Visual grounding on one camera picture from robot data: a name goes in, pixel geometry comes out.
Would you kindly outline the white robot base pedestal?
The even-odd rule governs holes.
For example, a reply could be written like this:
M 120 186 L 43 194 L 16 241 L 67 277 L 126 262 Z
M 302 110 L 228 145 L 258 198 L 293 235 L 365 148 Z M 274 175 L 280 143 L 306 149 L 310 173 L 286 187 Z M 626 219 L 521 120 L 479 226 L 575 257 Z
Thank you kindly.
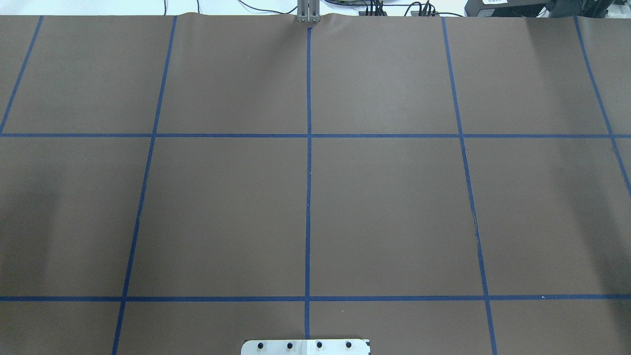
M 363 339 L 250 340 L 242 355 L 370 355 L 370 341 Z

